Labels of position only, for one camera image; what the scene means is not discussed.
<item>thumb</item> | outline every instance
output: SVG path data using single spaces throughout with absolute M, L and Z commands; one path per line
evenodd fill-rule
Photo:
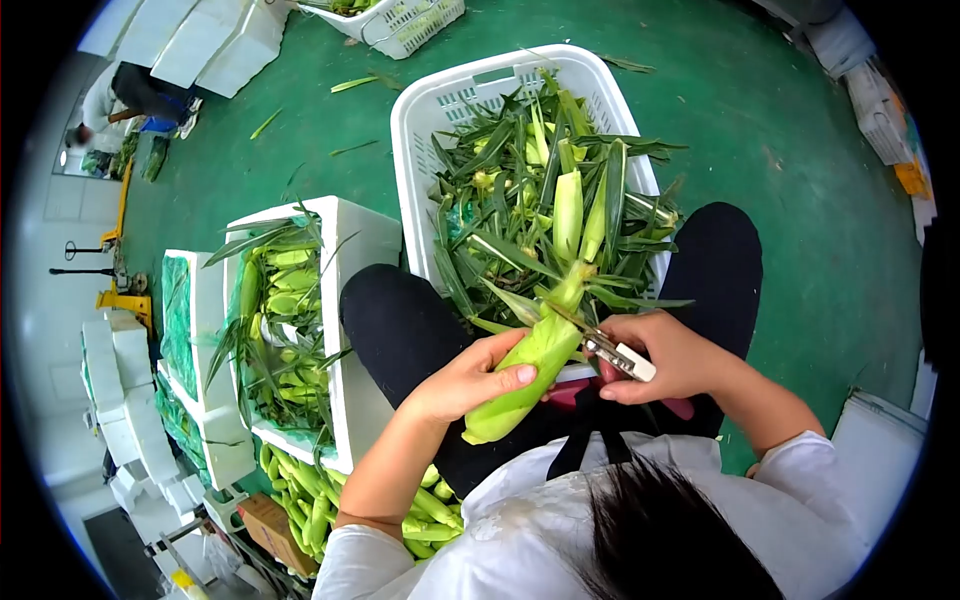
M 634 380 L 614 381 L 600 390 L 600 397 L 615 400 L 620 404 L 643 404 L 660 399 L 657 388 L 652 383 Z
M 525 388 L 536 378 L 537 368 L 533 365 L 513 365 L 501 371 L 487 373 L 482 385 L 484 396 L 495 398 Z

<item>worker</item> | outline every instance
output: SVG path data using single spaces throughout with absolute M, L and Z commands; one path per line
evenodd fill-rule
M 114 112 L 118 100 L 125 108 Z M 197 111 L 203 102 L 190 90 L 152 77 L 147 67 L 118 60 L 104 69 L 86 92 L 83 121 L 67 131 L 66 146 L 83 146 L 109 125 L 141 114 L 176 123 L 180 138 L 185 138 L 197 125 Z
M 660 297 L 695 303 L 599 326 L 648 352 L 653 379 L 601 361 L 575 410 L 539 402 L 480 445 L 461 438 L 463 416 L 537 375 L 492 372 L 526 330 L 473 341 L 424 279 L 387 265 L 355 275 L 342 323 L 396 411 L 344 485 L 313 597 L 820 599 L 844 586 L 867 548 L 836 452 L 802 400 L 743 360 L 763 275 L 756 229 L 708 204 L 675 241 Z M 724 415 L 759 459 L 752 478 L 720 470 Z M 463 499 L 465 531 L 415 564 L 400 522 L 431 463 Z

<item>left hand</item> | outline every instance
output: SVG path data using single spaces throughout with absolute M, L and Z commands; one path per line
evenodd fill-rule
M 533 365 L 490 372 L 530 330 L 511 329 L 477 340 L 445 367 L 427 377 L 403 400 L 423 417 L 454 422 L 487 400 L 526 387 L 537 378 Z

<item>green epoxy floor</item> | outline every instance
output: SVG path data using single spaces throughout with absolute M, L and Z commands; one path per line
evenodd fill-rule
M 845 88 L 816 59 L 719 0 L 468 4 L 402 61 L 345 47 L 320 19 L 292 14 L 279 58 L 231 100 L 206 94 L 200 123 L 172 142 L 156 182 L 134 177 L 128 268 L 158 275 L 166 248 L 215 250 L 219 229 L 277 204 L 302 162 L 291 188 L 301 197 L 336 194 L 399 219 L 389 120 L 397 92 L 376 83 L 329 89 L 368 68 L 409 84 L 569 38 L 657 67 L 613 75 L 644 135 L 689 144 L 655 167 L 661 186 L 686 174 L 679 204 L 687 214 L 724 201 L 754 220 L 764 281 L 749 362 L 803 397 L 828 434 L 851 384 L 909 403 L 921 346 L 921 252 L 909 199 L 857 129 Z M 329 156 L 371 139 L 379 142 Z M 742 473 L 754 461 L 750 448 L 730 423 L 723 433 L 731 434 L 721 444 L 724 471 Z

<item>white wall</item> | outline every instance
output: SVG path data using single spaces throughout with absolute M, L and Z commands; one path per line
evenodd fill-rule
M 106 62 L 76 53 L 61 67 L 21 151 L 5 218 L 12 238 L 4 256 L 4 370 L 12 376 L 22 439 L 48 482 L 64 521 L 99 568 L 83 520 L 116 506 L 99 475 L 104 445 L 84 427 L 88 400 L 80 376 L 80 330 L 84 321 L 103 319 L 93 308 L 97 292 L 109 289 L 100 275 L 52 276 L 50 268 L 103 269 L 104 254 L 63 258 L 63 245 L 97 248 L 116 225 L 120 183 L 52 175 L 67 119 L 81 91 Z

